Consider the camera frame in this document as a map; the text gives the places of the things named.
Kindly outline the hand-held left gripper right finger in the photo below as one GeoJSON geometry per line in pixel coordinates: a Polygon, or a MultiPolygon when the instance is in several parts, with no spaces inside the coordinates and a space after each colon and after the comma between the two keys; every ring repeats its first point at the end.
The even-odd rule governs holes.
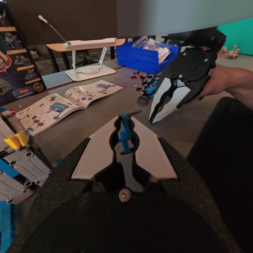
{"type": "Polygon", "coordinates": [[[177,179],[178,176],[157,134],[134,117],[129,119],[133,144],[132,174],[135,180],[177,179]]]}

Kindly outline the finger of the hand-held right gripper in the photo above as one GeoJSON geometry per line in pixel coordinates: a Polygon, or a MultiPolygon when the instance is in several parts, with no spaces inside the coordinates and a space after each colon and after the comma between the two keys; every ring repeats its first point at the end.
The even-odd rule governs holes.
{"type": "Polygon", "coordinates": [[[182,81],[176,80],[173,82],[174,84],[174,92],[172,95],[173,105],[175,105],[175,111],[177,110],[177,105],[181,102],[181,100],[190,92],[190,88],[188,88],[182,81]]]}
{"type": "Polygon", "coordinates": [[[155,124],[175,111],[172,95],[174,84],[169,78],[164,78],[160,85],[156,86],[155,94],[151,104],[149,121],[155,124]]]}

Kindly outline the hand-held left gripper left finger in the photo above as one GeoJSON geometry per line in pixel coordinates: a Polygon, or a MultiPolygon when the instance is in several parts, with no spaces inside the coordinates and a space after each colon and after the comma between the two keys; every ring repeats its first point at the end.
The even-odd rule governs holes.
{"type": "Polygon", "coordinates": [[[118,144],[118,132],[121,128],[121,117],[115,116],[89,137],[72,176],[72,180],[92,180],[100,172],[117,162],[115,146],[118,144]]]}

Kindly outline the blue toy beam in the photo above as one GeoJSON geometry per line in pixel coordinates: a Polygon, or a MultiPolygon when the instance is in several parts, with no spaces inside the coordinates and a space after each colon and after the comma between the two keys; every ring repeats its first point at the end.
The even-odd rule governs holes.
{"type": "Polygon", "coordinates": [[[119,142],[122,144],[123,151],[125,152],[126,155],[131,154],[132,151],[129,148],[128,141],[131,140],[131,131],[129,129],[129,116],[124,113],[120,114],[121,117],[121,122],[123,126],[123,131],[119,133],[119,142]]]}

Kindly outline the person's right forearm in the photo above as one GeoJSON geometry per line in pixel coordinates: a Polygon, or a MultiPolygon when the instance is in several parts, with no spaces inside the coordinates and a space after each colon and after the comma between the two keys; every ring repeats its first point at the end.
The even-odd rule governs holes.
{"type": "Polygon", "coordinates": [[[253,111],[253,72],[227,67],[226,92],[253,111]]]}

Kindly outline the grey desk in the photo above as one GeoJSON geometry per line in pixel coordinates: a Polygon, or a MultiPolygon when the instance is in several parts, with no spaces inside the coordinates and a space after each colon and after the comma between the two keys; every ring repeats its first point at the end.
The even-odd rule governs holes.
{"type": "MultiPolygon", "coordinates": [[[[217,59],[217,63],[252,71],[250,56],[240,56],[235,62],[217,59]]],[[[198,174],[201,172],[211,189],[218,187],[223,193],[231,191],[235,195],[241,189],[248,191],[249,187],[252,188],[252,113],[248,109],[239,102],[235,106],[216,108],[219,100],[226,101],[222,97],[233,97],[223,91],[195,100],[151,124],[149,114],[153,100],[144,105],[137,102],[140,92],[133,87],[138,81],[130,79],[132,72],[135,70],[123,67],[104,76],[103,79],[112,84],[127,87],[122,86],[122,90],[92,102],[87,109],[72,112],[35,136],[50,161],[65,158],[115,116],[142,109],[143,112],[134,117],[180,153],[178,158],[177,152],[170,155],[180,178],[176,182],[193,178],[202,183],[198,174]],[[217,114],[207,124],[216,109],[217,114]]]]}

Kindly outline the white desk lamp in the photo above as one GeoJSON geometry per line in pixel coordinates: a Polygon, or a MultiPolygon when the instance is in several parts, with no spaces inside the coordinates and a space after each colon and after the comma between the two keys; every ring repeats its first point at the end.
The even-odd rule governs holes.
{"type": "Polygon", "coordinates": [[[41,15],[38,15],[38,18],[48,24],[63,40],[65,43],[57,44],[47,44],[47,47],[51,50],[57,52],[72,52],[72,69],[65,71],[65,74],[75,82],[85,81],[88,79],[102,77],[105,75],[113,74],[116,71],[105,65],[103,65],[103,60],[106,54],[107,47],[111,46],[113,49],[119,42],[117,38],[106,38],[102,40],[65,40],[50,24],[44,19],[41,15]],[[88,50],[95,48],[103,48],[100,60],[97,65],[88,65],[83,67],[76,66],[76,51],[88,50]]]}

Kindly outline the wooden standing desk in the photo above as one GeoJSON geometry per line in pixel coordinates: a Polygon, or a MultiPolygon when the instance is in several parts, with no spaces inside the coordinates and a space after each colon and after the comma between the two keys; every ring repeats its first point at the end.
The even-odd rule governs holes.
{"type": "Polygon", "coordinates": [[[117,1],[5,1],[27,46],[127,37],[117,1]]]}

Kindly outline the person's right hand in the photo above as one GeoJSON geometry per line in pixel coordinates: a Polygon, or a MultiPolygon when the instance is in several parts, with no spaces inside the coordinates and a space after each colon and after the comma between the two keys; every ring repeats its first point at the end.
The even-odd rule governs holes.
{"type": "Polygon", "coordinates": [[[203,99],[205,96],[216,95],[226,90],[229,81],[229,68],[217,64],[210,72],[210,79],[204,85],[202,92],[195,98],[203,99]]]}

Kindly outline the pile of small brick parts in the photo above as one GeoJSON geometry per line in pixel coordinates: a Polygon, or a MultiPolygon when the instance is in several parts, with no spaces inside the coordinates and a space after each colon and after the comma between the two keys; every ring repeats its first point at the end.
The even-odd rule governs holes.
{"type": "Polygon", "coordinates": [[[133,87],[148,99],[153,99],[159,78],[160,75],[149,73],[140,74],[139,71],[133,73],[133,76],[131,76],[131,80],[138,81],[138,84],[133,87]]]}

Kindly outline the wooden puzzle model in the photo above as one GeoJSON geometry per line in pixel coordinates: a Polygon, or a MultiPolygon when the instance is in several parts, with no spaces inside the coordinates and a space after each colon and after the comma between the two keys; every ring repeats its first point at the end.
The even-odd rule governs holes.
{"type": "Polygon", "coordinates": [[[234,49],[233,50],[228,50],[227,47],[222,47],[220,51],[218,52],[217,56],[219,58],[224,58],[224,59],[236,59],[239,57],[239,51],[240,49],[237,48],[237,45],[233,45],[234,49]]]}

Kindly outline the blue plastic bin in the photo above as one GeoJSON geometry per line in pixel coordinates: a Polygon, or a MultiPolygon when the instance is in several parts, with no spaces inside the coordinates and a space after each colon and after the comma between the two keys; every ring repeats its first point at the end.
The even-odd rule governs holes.
{"type": "Polygon", "coordinates": [[[169,47],[170,54],[163,62],[159,63],[159,53],[157,51],[135,48],[132,47],[133,44],[134,42],[127,42],[116,46],[118,64],[149,74],[162,72],[178,54],[177,45],[163,43],[163,46],[169,47]]]}

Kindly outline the clear plastic bags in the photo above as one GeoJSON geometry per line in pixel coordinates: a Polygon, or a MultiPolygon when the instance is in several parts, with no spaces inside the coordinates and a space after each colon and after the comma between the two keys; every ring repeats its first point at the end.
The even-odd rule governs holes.
{"type": "Polygon", "coordinates": [[[133,43],[132,47],[158,52],[159,64],[162,63],[171,53],[170,46],[168,44],[161,43],[153,38],[148,38],[147,36],[139,38],[133,43]]]}

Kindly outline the building instruction booklet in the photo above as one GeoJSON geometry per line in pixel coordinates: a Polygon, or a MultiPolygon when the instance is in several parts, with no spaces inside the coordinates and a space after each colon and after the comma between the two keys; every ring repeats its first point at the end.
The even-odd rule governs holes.
{"type": "Polygon", "coordinates": [[[24,110],[16,117],[32,136],[55,125],[74,111],[86,109],[90,103],[110,96],[123,87],[100,80],[92,84],[68,89],[64,94],[48,95],[24,110]]]}

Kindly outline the blue grey brick toy vehicle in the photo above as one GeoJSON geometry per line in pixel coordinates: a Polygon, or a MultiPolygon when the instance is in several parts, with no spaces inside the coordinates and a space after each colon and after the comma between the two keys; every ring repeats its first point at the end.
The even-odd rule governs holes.
{"type": "Polygon", "coordinates": [[[61,161],[49,163],[33,136],[21,125],[16,112],[0,107],[1,252],[6,252],[14,241],[14,205],[30,197],[34,187],[41,187],[52,168],[61,161]]]}

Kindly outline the dark blue toy kit box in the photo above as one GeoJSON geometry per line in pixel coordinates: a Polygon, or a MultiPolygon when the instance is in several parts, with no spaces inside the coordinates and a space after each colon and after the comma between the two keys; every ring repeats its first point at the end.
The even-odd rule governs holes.
{"type": "Polygon", "coordinates": [[[0,3],[0,106],[46,90],[6,2],[0,3]]]}

